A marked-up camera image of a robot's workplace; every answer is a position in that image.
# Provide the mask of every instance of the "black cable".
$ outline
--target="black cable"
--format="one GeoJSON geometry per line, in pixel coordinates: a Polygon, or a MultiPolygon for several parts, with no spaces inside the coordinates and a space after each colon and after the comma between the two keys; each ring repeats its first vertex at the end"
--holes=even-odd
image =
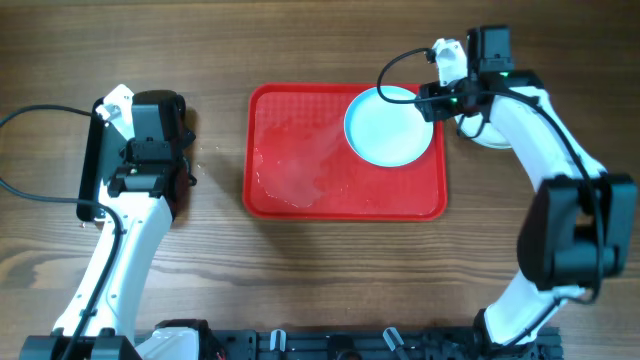
{"type": "Polygon", "coordinates": [[[567,152],[569,153],[569,156],[571,157],[571,160],[573,161],[573,163],[575,164],[576,168],[578,169],[578,171],[580,172],[580,175],[582,176],[584,182],[585,182],[585,186],[589,195],[589,200],[590,200],[590,205],[593,211],[593,217],[594,217],[594,226],[596,229],[596,273],[594,275],[594,283],[592,286],[592,292],[591,292],[591,297],[589,299],[582,299],[582,298],[577,298],[577,297],[571,297],[571,296],[560,296],[554,299],[553,303],[545,310],[545,312],[538,318],[536,319],[533,324],[526,328],[520,335],[518,335],[517,337],[515,337],[513,340],[511,340],[507,345],[503,346],[501,349],[505,349],[505,348],[509,348],[512,347],[514,345],[516,345],[519,341],[521,341],[522,339],[524,339],[525,337],[529,336],[529,334],[535,330],[538,326],[540,326],[540,324],[542,324],[544,322],[544,320],[549,316],[549,314],[551,314],[551,312],[553,312],[553,310],[560,306],[562,304],[563,300],[569,300],[569,301],[573,301],[575,303],[578,304],[582,304],[582,305],[590,305],[596,302],[598,296],[600,295],[600,289],[602,286],[602,279],[604,278],[604,264],[603,264],[603,253],[604,253],[604,225],[603,225],[603,220],[602,220],[602,214],[600,212],[600,207],[598,206],[598,197],[596,194],[596,190],[595,190],[595,186],[593,185],[593,182],[591,181],[591,178],[589,176],[589,173],[587,172],[587,170],[584,167],[584,164],[582,163],[582,160],[580,159],[580,156],[576,153],[575,149],[573,148],[573,146],[571,145],[571,142],[569,141],[569,139],[567,138],[567,136],[565,135],[565,133],[562,131],[562,129],[560,128],[560,126],[555,122],[555,120],[546,112],[544,111],[544,109],[542,109],[541,106],[538,105],[537,100],[534,100],[532,98],[529,98],[525,95],[516,93],[516,92],[502,92],[502,91],[489,91],[489,90],[481,90],[481,91],[476,91],[476,92],[462,92],[462,93],[451,93],[451,94],[446,94],[446,95],[439,95],[439,96],[434,96],[434,97],[430,97],[430,98],[425,98],[425,99],[411,99],[411,100],[395,100],[395,99],[390,99],[388,97],[386,97],[383,93],[382,93],[382,79],[385,75],[385,73],[394,65],[396,64],[398,61],[417,54],[417,53],[421,53],[424,52],[428,57],[432,54],[432,51],[430,48],[419,48],[419,49],[415,49],[415,50],[411,50],[408,51],[396,58],[394,58],[393,60],[391,60],[387,65],[384,66],[384,68],[382,68],[382,71],[380,72],[380,75],[378,76],[378,81],[376,82],[376,88],[378,90],[378,95],[385,101],[393,103],[393,104],[419,104],[419,103],[427,103],[427,102],[432,102],[432,101],[436,101],[436,100],[446,100],[446,99],[454,99],[454,98],[460,98],[460,97],[465,97],[465,96],[471,96],[471,95],[493,95],[493,96],[504,96],[516,101],[519,101],[521,103],[524,103],[525,105],[529,106],[531,109],[533,109],[534,112],[537,112],[538,114],[542,115],[542,117],[547,121],[547,123],[549,123],[549,125],[553,128],[553,130],[556,132],[556,134],[558,135],[558,137],[560,138],[560,140],[562,141],[564,147],[567,149],[567,152]]]}
{"type": "MultiPolygon", "coordinates": [[[[4,119],[0,120],[0,128],[4,126],[7,122],[9,122],[11,119],[15,118],[16,116],[20,114],[24,114],[29,111],[34,111],[34,110],[61,110],[61,111],[72,112],[79,115],[91,116],[91,113],[89,112],[66,107],[66,106],[32,105],[32,106],[27,106],[22,109],[19,109],[9,114],[4,119]]],[[[84,328],[86,327],[87,322],[89,321],[89,318],[94,315],[94,312],[93,312],[94,307],[96,305],[96,302],[98,301],[98,297],[100,296],[100,293],[102,292],[102,289],[107,280],[109,272],[113,267],[113,262],[115,261],[115,258],[120,246],[120,241],[122,239],[122,223],[120,221],[120,218],[118,217],[118,214],[116,214],[116,212],[113,209],[111,209],[106,205],[100,204],[97,201],[74,199],[74,198],[57,198],[57,197],[28,194],[20,190],[17,190],[16,188],[7,184],[7,182],[5,182],[1,177],[0,177],[0,187],[6,189],[8,192],[12,193],[13,195],[19,196],[27,200],[40,201],[40,202],[46,202],[46,203],[78,204],[78,205],[84,205],[84,206],[93,206],[93,207],[104,210],[113,219],[115,229],[114,229],[114,236],[113,236],[113,245],[111,246],[111,252],[109,253],[109,257],[107,258],[107,261],[104,265],[104,268],[102,269],[102,272],[100,273],[100,277],[96,282],[96,286],[94,287],[93,292],[89,297],[89,301],[87,301],[87,306],[82,311],[82,315],[80,316],[80,321],[78,322],[78,326],[76,327],[75,331],[73,332],[73,335],[71,336],[69,345],[67,345],[67,348],[65,349],[64,354],[62,354],[62,356],[60,357],[60,359],[68,360],[70,359],[73,353],[73,349],[77,344],[78,339],[80,338],[80,335],[84,331],[84,328]]]]}

